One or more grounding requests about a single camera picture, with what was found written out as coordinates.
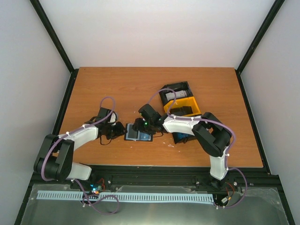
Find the blue VIP card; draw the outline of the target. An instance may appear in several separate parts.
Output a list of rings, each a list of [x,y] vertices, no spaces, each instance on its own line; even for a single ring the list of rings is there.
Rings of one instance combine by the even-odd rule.
[[[140,141],[151,141],[152,139],[152,136],[147,134],[147,133],[143,133],[143,132],[140,132],[139,133],[139,138],[138,138]]]

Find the black leather card holder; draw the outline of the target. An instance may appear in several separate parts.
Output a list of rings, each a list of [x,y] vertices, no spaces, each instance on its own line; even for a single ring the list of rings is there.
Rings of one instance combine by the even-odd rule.
[[[128,129],[129,129],[129,127],[131,127],[132,128],[132,126],[133,126],[133,124],[132,123],[127,123],[126,124],[126,133],[125,133],[125,135],[124,135],[124,140],[125,141],[140,141],[138,138],[139,138],[139,136],[138,136],[138,138],[137,139],[127,139],[127,133],[128,133]]]

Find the black cards stack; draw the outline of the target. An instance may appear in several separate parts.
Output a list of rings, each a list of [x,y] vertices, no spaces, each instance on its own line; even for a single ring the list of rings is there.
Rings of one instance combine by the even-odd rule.
[[[192,107],[190,106],[183,106],[183,107],[178,107],[178,108],[172,108],[170,110],[170,114],[174,114],[177,116],[186,116],[192,114]]]

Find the yellow bin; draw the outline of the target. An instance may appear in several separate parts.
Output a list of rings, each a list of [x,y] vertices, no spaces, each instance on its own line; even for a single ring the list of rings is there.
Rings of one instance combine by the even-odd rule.
[[[197,116],[202,114],[194,96],[176,99],[169,113],[178,116]]]

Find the black bin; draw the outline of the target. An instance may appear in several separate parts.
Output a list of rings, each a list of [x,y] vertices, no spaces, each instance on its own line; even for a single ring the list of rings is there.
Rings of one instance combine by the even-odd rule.
[[[159,93],[163,106],[165,106],[174,98],[188,98],[193,97],[192,90],[187,81],[177,82],[172,84],[166,84],[162,87],[162,91]]]
[[[178,132],[172,133],[172,137],[173,137],[173,140],[174,140],[175,144],[187,143],[188,141],[192,141],[192,140],[196,139],[196,137],[193,136],[193,135],[178,133]]]

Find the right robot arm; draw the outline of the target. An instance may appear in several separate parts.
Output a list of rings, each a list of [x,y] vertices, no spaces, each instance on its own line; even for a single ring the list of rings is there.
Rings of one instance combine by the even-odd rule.
[[[206,112],[198,116],[179,116],[167,112],[160,115],[150,104],[139,110],[133,130],[154,135],[155,133],[182,133],[191,135],[210,157],[210,176],[223,180],[229,172],[229,150],[236,140],[231,128],[219,121],[214,114]]]

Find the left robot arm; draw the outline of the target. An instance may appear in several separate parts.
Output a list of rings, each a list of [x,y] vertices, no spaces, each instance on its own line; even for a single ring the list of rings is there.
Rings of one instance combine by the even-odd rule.
[[[125,135],[125,127],[117,113],[101,107],[98,115],[81,127],[61,135],[47,135],[40,147],[33,169],[43,180],[65,181],[78,179],[86,188],[94,188],[98,178],[88,165],[73,162],[74,151],[105,136],[111,141]]]

